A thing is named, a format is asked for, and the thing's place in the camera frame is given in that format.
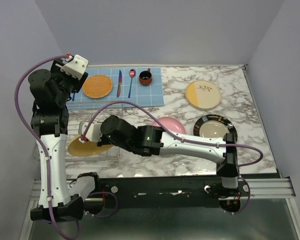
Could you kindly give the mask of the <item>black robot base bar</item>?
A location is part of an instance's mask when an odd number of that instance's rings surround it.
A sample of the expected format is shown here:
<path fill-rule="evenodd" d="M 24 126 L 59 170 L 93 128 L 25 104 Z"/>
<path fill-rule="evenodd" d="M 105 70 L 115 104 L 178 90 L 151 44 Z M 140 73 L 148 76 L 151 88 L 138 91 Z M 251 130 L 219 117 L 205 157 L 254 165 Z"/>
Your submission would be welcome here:
<path fill-rule="evenodd" d="M 240 178 L 238 188 L 226 189 L 216 175 L 101 178 L 99 186 L 84 202 L 92 214 L 103 208 L 221 208 L 239 214 L 248 205 L 251 191 L 244 191 L 248 182 Z"/>

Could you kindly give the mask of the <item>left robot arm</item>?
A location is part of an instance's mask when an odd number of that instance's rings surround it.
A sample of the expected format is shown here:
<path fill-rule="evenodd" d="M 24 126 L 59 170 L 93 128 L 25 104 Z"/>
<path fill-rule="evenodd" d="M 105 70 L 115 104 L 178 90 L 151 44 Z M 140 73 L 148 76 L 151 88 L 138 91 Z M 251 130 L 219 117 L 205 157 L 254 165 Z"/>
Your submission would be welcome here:
<path fill-rule="evenodd" d="M 100 194 L 96 173 L 85 173 L 73 191 L 69 190 L 66 177 L 69 123 L 66 104 L 87 79 L 88 65 L 88 60 L 82 57 L 68 63 L 57 59 L 50 69 L 37 69 L 28 76 L 34 97 L 30 126 L 37 137 L 41 175 L 38 206 L 30 212 L 33 221 L 79 221 L 84 215 L 85 198 Z"/>

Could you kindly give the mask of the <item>pink plate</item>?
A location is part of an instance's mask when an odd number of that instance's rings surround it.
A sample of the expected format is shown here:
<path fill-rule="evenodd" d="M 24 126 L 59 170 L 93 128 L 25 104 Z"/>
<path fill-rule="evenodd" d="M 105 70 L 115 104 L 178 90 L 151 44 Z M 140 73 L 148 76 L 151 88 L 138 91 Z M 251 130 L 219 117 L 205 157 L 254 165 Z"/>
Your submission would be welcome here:
<path fill-rule="evenodd" d="M 176 118 L 163 116 L 157 119 L 166 129 L 178 134 L 186 134 L 185 126 Z"/>

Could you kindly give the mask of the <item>cream and yellow plate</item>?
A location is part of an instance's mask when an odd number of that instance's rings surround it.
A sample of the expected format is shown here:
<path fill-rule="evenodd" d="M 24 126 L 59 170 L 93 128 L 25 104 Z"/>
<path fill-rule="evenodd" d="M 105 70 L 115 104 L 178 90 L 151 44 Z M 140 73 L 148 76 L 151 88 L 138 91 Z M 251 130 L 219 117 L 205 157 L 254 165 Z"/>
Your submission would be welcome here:
<path fill-rule="evenodd" d="M 191 82 L 185 89 L 185 97 L 190 105 L 201 110 L 213 109 L 222 100 L 219 87 L 206 80 Z"/>

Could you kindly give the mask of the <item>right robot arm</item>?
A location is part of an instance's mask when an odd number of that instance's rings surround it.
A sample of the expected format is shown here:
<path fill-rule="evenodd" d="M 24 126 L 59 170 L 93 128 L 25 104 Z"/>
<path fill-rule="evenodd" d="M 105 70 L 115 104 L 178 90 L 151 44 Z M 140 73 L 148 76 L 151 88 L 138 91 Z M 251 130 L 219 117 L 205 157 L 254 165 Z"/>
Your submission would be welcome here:
<path fill-rule="evenodd" d="M 238 190 L 239 167 L 236 139 L 231 133 L 223 137 L 203 138 L 169 131 L 153 125 L 135 127 L 115 115 L 100 125 L 101 141 L 142 157 L 183 155 L 216 163 L 221 178 L 220 191 L 231 196 Z"/>

